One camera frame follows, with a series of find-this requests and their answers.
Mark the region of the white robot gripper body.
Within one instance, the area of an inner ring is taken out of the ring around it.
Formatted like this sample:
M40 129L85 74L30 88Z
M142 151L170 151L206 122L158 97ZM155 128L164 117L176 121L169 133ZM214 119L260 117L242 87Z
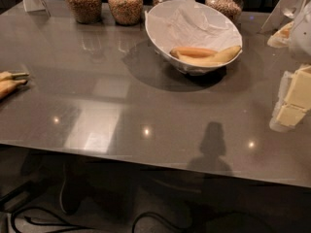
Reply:
M289 51L293 59L311 63L311 0L302 0L290 32Z

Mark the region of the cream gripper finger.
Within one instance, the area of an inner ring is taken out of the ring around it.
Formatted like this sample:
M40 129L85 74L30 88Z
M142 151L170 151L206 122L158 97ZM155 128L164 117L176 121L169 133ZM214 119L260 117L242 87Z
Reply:
M277 132L288 132L295 129L310 111L311 65L302 64L294 73L284 73L269 126Z
M289 45L290 32L294 23L291 21L274 33L267 41L273 48L285 48Z

